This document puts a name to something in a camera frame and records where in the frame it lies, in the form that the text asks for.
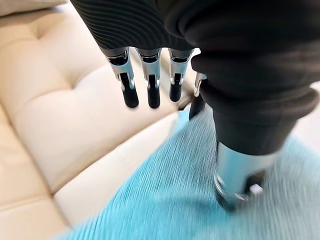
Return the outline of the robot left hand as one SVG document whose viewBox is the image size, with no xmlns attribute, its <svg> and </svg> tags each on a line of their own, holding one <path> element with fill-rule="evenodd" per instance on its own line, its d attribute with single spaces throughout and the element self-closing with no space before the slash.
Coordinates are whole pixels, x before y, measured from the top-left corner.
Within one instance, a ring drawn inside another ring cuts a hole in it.
<svg viewBox="0 0 320 240">
<path fill-rule="evenodd" d="M 317 0 L 74 0 L 101 51 L 118 67 L 127 47 L 171 50 L 198 74 L 197 114 L 208 104 L 216 131 L 215 195 L 233 210 L 262 187 L 300 118 L 319 102 Z"/>
</svg>

